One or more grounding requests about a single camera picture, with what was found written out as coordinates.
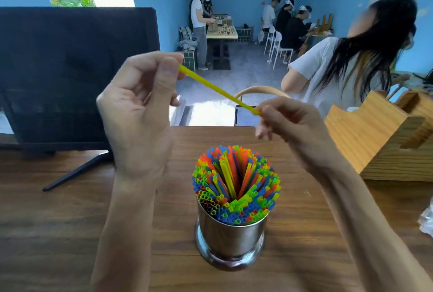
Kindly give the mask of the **curved wooden chair back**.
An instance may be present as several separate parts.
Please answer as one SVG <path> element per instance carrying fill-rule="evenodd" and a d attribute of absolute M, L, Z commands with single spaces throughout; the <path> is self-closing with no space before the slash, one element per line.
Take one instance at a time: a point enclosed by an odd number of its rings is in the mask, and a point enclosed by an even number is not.
<path fill-rule="evenodd" d="M 287 97 L 287 98 L 291 98 L 288 94 L 286 94 L 285 92 L 274 88 L 274 87 L 269 87 L 269 86 L 253 86 L 253 87 L 248 87 L 243 89 L 242 91 L 236 93 L 234 95 L 235 98 L 242 100 L 242 97 L 244 95 L 247 94 L 269 94 L 269 95 L 274 95 L 274 96 L 278 96 L 278 97 Z"/>

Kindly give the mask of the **pile of wooden blocks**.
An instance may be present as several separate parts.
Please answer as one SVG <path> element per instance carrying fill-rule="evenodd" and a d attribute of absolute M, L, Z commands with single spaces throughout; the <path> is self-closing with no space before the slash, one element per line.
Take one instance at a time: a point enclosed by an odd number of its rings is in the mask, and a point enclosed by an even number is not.
<path fill-rule="evenodd" d="M 232 17 L 227 14 L 214 15 L 214 23 L 207 28 L 207 35 L 234 36 L 236 34 Z"/>

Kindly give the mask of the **black monitor stand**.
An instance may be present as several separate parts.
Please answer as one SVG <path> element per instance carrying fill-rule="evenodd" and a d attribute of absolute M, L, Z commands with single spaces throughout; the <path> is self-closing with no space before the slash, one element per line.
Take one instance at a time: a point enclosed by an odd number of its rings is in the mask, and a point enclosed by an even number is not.
<path fill-rule="evenodd" d="M 66 182 L 73 180 L 74 178 L 76 178 L 82 174 L 85 174 L 86 172 L 94 169 L 95 167 L 97 167 L 101 164 L 113 162 L 113 159 L 114 158 L 113 158 L 113 154 L 111 151 L 106 151 L 106 152 L 100 153 L 97 156 L 95 156 L 94 158 L 92 158 L 91 160 L 85 162 L 84 164 L 73 169 L 72 171 L 65 174 L 64 176 L 62 176 L 58 180 L 54 181 L 50 185 L 45 186 L 42 189 L 42 192 L 48 192 L 48 191 L 51 191 L 57 187 L 60 187 L 63 184 L 65 184 Z"/>

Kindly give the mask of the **light wooden table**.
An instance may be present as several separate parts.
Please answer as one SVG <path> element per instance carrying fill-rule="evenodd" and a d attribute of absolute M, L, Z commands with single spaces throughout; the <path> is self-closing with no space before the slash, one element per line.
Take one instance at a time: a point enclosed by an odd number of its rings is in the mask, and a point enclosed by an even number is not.
<path fill-rule="evenodd" d="M 213 60 L 213 70 L 231 70 L 230 65 L 230 56 L 229 54 L 225 55 L 224 44 L 227 41 L 238 40 L 239 35 L 236 32 L 235 28 L 233 28 L 232 32 L 223 32 L 223 26 L 219 26 L 216 31 L 211 31 L 211 28 L 207 31 L 207 39 L 217 41 L 218 46 L 212 48 L 212 60 Z"/>

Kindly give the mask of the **yellow drinking straw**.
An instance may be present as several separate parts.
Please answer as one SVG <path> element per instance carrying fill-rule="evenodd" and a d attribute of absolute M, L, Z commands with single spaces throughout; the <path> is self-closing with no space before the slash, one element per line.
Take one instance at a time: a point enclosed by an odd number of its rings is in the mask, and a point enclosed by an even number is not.
<path fill-rule="evenodd" d="M 224 96 L 225 98 L 231 100 L 232 102 L 236 103 L 237 105 L 245 108 L 246 110 L 250 111 L 253 115 L 261 116 L 260 111 L 258 111 L 256 108 L 243 103 L 241 100 L 237 99 L 236 97 L 234 97 L 233 95 L 229 94 L 225 90 L 221 89 L 220 87 L 214 85 L 213 83 L 211 83 L 208 80 L 204 79 L 203 77 L 199 76 L 197 73 L 195 73 L 192 70 L 186 68 L 185 66 L 180 65 L 179 72 L 181 74 L 185 75 L 185 76 L 188 76 L 188 77 L 194 79 L 195 81 L 198 81 L 199 83 L 201 83 L 204 86 L 210 88 L 214 92 L 216 92 L 216 93 Z"/>

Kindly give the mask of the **wooden holder box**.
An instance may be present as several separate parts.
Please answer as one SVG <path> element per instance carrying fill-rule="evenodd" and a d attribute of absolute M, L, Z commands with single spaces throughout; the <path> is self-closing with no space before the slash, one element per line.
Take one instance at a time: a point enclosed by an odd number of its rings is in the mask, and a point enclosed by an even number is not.
<path fill-rule="evenodd" d="M 324 122 L 364 180 L 433 182 L 433 95 L 409 90 L 392 103 L 371 91 L 354 112 L 333 105 Z"/>

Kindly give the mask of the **green tiled crate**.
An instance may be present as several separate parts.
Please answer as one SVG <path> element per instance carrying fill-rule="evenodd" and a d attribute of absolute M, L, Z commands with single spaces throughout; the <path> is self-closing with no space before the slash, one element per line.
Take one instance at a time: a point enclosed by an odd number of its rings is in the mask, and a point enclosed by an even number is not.
<path fill-rule="evenodd" d="M 183 55 L 182 65 L 191 71 L 196 71 L 196 53 L 195 51 L 177 51 Z"/>

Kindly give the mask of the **clear plastic wrap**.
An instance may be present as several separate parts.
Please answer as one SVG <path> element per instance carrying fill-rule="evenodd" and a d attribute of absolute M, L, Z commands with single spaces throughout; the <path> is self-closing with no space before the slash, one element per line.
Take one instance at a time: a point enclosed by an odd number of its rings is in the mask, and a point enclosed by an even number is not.
<path fill-rule="evenodd" d="M 429 206 L 420 215 L 418 223 L 420 231 L 433 238 L 433 197 Z"/>

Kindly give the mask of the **tablet with dark frame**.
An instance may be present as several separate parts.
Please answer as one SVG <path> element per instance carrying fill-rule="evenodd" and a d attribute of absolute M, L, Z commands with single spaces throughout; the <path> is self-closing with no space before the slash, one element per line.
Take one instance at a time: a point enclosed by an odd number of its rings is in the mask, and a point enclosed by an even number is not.
<path fill-rule="evenodd" d="M 234 126 L 257 126 L 260 121 L 260 116 L 252 114 L 248 109 L 235 106 Z"/>

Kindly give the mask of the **person's right hand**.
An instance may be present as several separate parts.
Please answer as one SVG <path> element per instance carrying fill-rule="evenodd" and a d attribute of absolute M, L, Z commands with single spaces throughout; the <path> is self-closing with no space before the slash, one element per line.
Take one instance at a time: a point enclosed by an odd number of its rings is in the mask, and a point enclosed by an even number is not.
<path fill-rule="evenodd" d="M 256 137 L 271 141 L 274 135 L 279 136 L 307 171 L 325 171 L 338 160 L 340 153 L 314 106 L 275 97 L 256 109 L 260 112 Z"/>

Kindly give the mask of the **bundle of colourful straws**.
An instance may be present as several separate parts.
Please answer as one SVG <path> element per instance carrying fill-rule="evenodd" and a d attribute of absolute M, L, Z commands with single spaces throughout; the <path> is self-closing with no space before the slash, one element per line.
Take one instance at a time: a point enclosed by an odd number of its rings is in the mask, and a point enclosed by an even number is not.
<path fill-rule="evenodd" d="M 281 180 L 268 159 L 241 146 L 210 148 L 192 173 L 198 209 L 230 226 L 249 226 L 268 217 L 280 196 Z"/>

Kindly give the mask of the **tiled low bench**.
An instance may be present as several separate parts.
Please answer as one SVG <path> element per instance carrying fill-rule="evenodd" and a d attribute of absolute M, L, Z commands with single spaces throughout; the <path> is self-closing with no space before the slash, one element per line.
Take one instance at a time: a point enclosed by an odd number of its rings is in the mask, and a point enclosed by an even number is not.
<path fill-rule="evenodd" d="M 238 43 L 252 43 L 254 36 L 254 27 L 253 26 L 236 26 L 235 31 L 238 35 L 237 39 L 234 39 L 233 42 Z"/>

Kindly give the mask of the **person's left hand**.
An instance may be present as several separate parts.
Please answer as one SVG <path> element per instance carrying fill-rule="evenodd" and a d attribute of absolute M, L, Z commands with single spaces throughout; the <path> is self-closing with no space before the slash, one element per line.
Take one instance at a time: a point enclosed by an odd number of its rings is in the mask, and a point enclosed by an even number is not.
<path fill-rule="evenodd" d="M 170 125 L 153 126 L 147 120 L 156 66 L 163 56 L 183 57 L 161 51 L 129 57 L 96 100 L 116 171 L 127 176 L 164 168 L 171 154 Z"/>

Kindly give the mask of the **wooden stand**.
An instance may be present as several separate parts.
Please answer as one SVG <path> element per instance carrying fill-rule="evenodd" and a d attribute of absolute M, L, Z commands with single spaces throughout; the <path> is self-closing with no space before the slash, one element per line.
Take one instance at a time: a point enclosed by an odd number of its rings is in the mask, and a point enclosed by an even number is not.
<path fill-rule="evenodd" d="M 329 15 L 324 15 L 322 20 L 317 20 L 316 27 L 319 28 L 319 30 L 315 36 L 325 37 L 331 34 L 330 30 L 332 29 L 333 16 L 333 13 L 330 13 Z"/>

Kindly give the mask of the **person's right forearm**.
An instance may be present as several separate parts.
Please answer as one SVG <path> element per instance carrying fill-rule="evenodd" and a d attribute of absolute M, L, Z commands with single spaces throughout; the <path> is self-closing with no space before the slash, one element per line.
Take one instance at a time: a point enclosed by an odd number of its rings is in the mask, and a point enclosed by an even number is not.
<path fill-rule="evenodd" d="M 315 156 L 321 184 L 366 292 L 433 292 L 433 280 L 394 232 L 364 180 L 339 152 Z"/>

